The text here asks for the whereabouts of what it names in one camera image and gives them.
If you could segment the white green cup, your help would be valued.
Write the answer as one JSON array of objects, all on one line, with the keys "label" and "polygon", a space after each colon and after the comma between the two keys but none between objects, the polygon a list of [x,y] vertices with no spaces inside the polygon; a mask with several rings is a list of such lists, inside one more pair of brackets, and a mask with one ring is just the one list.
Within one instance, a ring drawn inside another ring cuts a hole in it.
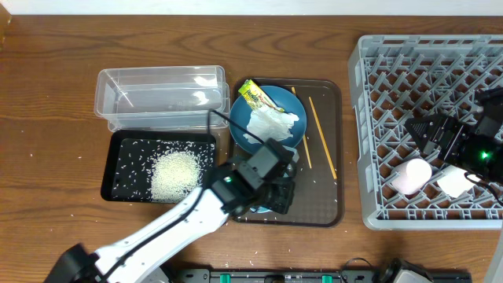
[{"label": "white green cup", "polygon": [[465,173],[465,170],[450,165],[442,170],[442,176],[437,180],[437,184],[448,196],[458,198],[475,185],[466,179]]}]

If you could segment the pink cup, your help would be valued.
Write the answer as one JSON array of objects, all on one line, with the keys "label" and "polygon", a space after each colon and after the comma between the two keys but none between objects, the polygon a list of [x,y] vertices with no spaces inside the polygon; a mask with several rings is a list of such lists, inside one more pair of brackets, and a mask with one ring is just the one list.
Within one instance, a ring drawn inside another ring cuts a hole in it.
[{"label": "pink cup", "polygon": [[391,182],[393,189],[405,195],[412,195],[430,180],[432,170],[427,161],[416,158],[399,164],[392,173],[398,174]]}]

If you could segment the white napkin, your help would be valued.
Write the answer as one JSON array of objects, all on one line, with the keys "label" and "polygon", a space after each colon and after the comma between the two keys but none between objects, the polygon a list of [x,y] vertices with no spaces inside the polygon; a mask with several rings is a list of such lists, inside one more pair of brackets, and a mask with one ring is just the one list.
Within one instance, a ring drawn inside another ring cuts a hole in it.
[{"label": "white napkin", "polygon": [[296,114],[263,106],[251,111],[247,131],[264,142],[269,138],[280,142],[293,136],[290,130],[298,121]]}]

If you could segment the wooden chopstick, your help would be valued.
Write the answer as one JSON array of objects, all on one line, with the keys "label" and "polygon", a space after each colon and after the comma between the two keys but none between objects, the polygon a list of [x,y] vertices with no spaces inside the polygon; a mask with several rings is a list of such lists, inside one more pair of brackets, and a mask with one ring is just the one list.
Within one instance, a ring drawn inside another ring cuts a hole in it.
[{"label": "wooden chopstick", "polygon": [[327,162],[329,164],[329,168],[330,168],[332,177],[333,177],[334,180],[337,180],[336,169],[335,169],[335,167],[333,165],[332,157],[331,157],[331,154],[330,154],[327,142],[325,140],[325,136],[324,136],[323,130],[321,128],[321,123],[320,123],[320,120],[318,118],[317,110],[316,110],[316,108],[314,106],[314,102],[313,102],[313,99],[311,98],[311,96],[309,96],[308,99],[309,99],[309,102],[310,102],[311,111],[312,111],[313,116],[314,116],[314,121],[315,121],[317,129],[318,129],[318,133],[319,133],[319,136],[320,136],[320,139],[321,139],[321,143],[322,143],[322,146],[323,146],[323,149],[324,149],[324,152],[325,152],[325,156],[326,156]]},{"label": "wooden chopstick", "polygon": [[[291,91],[296,96],[296,89],[295,89],[294,86],[291,87]],[[310,159],[309,148],[308,148],[308,145],[307,145],[307,139],[306,139],[305,135],[303,136],[303,147],[304,147],[304,150],[305,150],[305,155],[306,155],[306,158],[307,158],[308,166],[309,166],[310,169],[312,169],[312,163],[311,163],[311,159]]]}]

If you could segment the dark blue plate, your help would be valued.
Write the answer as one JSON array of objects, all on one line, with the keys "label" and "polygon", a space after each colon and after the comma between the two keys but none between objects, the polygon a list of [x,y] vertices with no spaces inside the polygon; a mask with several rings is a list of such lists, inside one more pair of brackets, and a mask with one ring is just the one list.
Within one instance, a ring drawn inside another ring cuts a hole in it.
[{"label": "dark blue plate", "polygon": [[[293,127],[290,129],[292,136],[281,141],[281,144],[291,148],[295,148],[302,140],[307,129],[307,114],[301,103],[291,91],[279,86],[261,86],[260,87],[275,103],[277,106],[283,108],[287,113],[296,114],[299,117],[295,121]],[[252,109],[247,102],[238,97],[233,103],[230,111],[230,119],[238,125],[245,128],[251,118]],[[233,124],[230,125],[230,132],[234,141],[247,153],[255,153],[261,145],[259,143],[252,144],[244,136],[244,132],[236,128]]]}]

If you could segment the yellow green snack wrapper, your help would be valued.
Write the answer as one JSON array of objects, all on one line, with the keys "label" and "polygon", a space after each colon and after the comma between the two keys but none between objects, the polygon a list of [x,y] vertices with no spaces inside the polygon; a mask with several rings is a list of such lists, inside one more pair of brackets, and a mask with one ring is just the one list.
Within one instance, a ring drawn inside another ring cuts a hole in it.
[{"label": "yellow green snack wrapper", "polygon": [[238,93],[246,100],[252,110],[267,106],[279,112],[285,110],[279,106],[251,79],[247,79],[239,88]]}]

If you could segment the pile of rice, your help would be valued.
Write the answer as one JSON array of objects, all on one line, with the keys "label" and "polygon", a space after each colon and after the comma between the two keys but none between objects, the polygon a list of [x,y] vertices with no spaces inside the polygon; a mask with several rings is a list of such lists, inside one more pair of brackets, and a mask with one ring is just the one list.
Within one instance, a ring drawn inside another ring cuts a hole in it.
[{"label": "pile of rice", "polygon": [[201,167],[192,152],[172,152],[160,156],[152,166],[153,202],[174,204],[200,184]]}]

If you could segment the light blue rice bowl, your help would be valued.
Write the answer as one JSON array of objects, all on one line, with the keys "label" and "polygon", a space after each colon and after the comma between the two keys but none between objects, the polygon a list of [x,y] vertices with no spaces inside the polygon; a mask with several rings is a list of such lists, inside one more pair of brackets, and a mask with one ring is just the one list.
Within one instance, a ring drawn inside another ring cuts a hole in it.
[{"label": "light blue rice bowl", "polygon": [[[293,153],[292,161],[294,164],[296,164],[299,161],[298,150],[293,147],[286,146],[286,145],[284,146],[284,148],[287,149],[289,152]],[[265,214],[265,213],[272,212],[272,210],[270,210],[269,208],[265,208],[265,207],[260,206],[260,207],[252,207],[251,212],[256,213],[256,214]]]}]

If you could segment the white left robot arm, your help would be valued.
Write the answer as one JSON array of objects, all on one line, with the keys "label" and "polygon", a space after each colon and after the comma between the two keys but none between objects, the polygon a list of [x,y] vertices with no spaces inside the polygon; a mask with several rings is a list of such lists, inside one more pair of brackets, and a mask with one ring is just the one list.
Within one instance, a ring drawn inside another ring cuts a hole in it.
[{"label": "white left robot arm", "polygon": [[142,282],[187,245],[215,232],[230,217],[264,207],[280,214],[292,204],[299,154],[273,139],[246,160],[210,169],[201,187],[136,233],[88,253],[64,252],[48,282]]}]

